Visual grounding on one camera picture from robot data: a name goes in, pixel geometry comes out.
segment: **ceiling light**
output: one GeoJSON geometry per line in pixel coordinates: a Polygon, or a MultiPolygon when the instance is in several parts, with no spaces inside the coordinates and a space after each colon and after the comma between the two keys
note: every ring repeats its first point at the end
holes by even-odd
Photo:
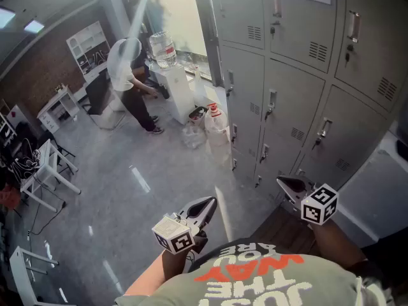
{"type": "Polygon", "coordinates": [[[30,23],[28,23],[24,29],[26,31],[32,32],[32,33],[38,33],[40,32],[42,29],[44,28],[44,25],[37,22],[36,20],[32,20],[30,21],[30,23]]]}
{"type": "Polygon", "coordinates": [[[4,28],[14,16],[15,13],[11,10],[0,8],[0,28],[4,28]]]}

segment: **gray metal locker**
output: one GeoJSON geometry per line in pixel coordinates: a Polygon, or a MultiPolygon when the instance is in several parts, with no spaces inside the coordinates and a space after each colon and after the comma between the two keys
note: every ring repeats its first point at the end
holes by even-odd
{"type": "Polygon", "coordinates": [[[407,21],[404,0],[347,0],[336,77],[388,111],[407,74],[407,21]]]}
{"type": "Polygon", "coordinates": [[[254,177],[255,185],[259,190],[269,196],[277,197],[280,189],[276,183],[276,177],[290,174],[299,153],[299,147],[265,130],[254,177]]]}
{"type": "Polygon", "coordinates": [[[264,60],[262,55],[221,47],[228,116],[233,146],[256,158],[262,117],[264,60]]]}
{"type": "Polygon", "coordinates": [[[352,95],[331,87],[316,138],[299,168],[305,176],[339,188],[363,164],[383,135],[386,119],[352,95]]]}
{"type": "Polygon", "coordinates": [[[336,3],[336,0],[331,0],[331,4],[313,0],[270,0],[271,52],[327,73],[336,3]]]}
{"type": "Polygon", "coordinates": [[[323,86],[324,80],[314,75],[279,61],[267,60],[262,118],[266,130],[301,147],[323,86]]]}
{"type": "Polygon", "coordinates": [[[231,149],[231,166],[234,175],[238,180],[252,183],[255,172],[255,160],[243,156],[236,149],[231,149]]]}
{"type": "Polygon", "coordinates": [[[255,48],[265,48],[262,0],[213,0],[222,18],[221,38],[255,48]]]}

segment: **brick wall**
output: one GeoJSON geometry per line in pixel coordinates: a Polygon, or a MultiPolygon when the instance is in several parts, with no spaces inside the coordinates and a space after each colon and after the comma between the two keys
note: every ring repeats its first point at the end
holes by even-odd
{"type": "Polygon", "coordinates": [[[103,9],[91,6],[67,19],[35,43],[0,81],[0,98],[11,108],[23,102],[33,116],[48,102],[60,83],[73,92],[85,83],[66,40],[83,28],[99,21],[109,45],[115,43],[103,9]]]}

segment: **person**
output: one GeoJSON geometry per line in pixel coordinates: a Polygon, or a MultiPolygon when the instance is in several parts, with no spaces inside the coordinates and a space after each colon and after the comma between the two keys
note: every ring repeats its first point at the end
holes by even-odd
{"type": "Polygon", "coordinates": [[[140,55],[142,44],[137,38],[122,39],[110,49],[107,60],[108,74],[113,88],[126,109],[137,119],[140,125],[152,134],[161,134],[164,130],[155,125],[157,115],[150,116],[139,90],[157,97],[157,91],[136,79],[131,64],[140,55]]]}
{"type": "Polygon", "coordinates": [[[381,272],[331,220],[311,224],[324,258],[250,238],[228,243],[183,273],[187,251],[164,251],[115,302],[150,305],[389,305],[381,272]]]}

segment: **green t-shirt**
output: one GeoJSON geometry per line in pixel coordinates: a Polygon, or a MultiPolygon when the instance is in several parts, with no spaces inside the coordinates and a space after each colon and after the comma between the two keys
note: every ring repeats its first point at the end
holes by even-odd
{"type": "Polygon", "coordinates": [[[201,262],[193,264],[193,271],[165,282],[152,296],[122,296],[116,303],[118,306],[343,306],[392,302],[392,298],[385,297],[378,277],[372,275],[375,271],[364,270],[366,264],[357,266],[361,275],[357,276],[323,258],[283,254],[277,250],[274,245],[236,241],[204,256],[201,262]]]}

